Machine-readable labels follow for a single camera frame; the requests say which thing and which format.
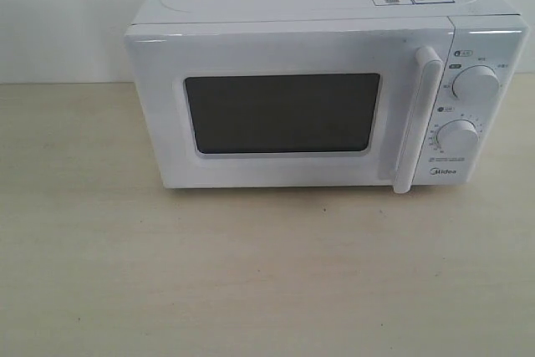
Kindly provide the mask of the white microwave door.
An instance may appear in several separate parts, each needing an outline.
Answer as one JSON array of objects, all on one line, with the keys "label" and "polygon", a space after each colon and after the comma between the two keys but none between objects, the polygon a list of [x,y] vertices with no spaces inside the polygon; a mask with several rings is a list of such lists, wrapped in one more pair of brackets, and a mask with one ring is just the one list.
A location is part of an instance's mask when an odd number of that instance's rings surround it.
[{"label": "white microwave door", "polygon": [[125,34],[163,184],[414,183],[447,18],[135,24]]}]

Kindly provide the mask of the white Midea microwave oven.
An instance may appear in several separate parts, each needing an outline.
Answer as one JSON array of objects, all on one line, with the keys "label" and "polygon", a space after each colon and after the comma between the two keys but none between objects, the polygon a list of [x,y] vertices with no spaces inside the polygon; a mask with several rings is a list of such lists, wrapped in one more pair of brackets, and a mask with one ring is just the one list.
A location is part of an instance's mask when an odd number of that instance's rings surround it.
[{"label": "white Midea microwave oven", "polygon": [[[375,6],[372,0],[145,0],[129,27],[401,18],[447,18],[455,29],[411,187],[463,184],[476,168],[528,34],[521,14],[504,0],[396,6]],[[494,71],[500,89],[490,101],[466,104],[451,87],[459,73],[477,65]],[[471,151],[449,153],[438,146],[437,131],[453,120],[469,120],[476,127],[479,142]]]}]

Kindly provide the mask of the white lower timer knob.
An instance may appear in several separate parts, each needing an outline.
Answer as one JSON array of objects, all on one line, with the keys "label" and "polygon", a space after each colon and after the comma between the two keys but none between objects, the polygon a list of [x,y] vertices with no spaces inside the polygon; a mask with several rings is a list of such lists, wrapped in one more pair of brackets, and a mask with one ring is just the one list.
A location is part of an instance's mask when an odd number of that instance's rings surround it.
[{"label": "white lower timer knob", "polygon": [[479,135],[469,120],[453,120],[437,131],[436,142],[444,152],[466,153],[478,144]]}]

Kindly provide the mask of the white upper power knob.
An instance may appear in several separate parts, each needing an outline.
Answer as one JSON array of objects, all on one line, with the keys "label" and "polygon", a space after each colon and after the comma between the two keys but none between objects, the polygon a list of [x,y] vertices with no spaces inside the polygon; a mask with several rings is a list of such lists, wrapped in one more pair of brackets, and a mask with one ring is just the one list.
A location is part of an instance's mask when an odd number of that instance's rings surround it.
[{"label": "white upper power knob", "polygon": [[466,104],[482,104],[499,92],[500,82],[492,69],[484,65],[470,67],[459,73],[451,91],[455,98]]}]

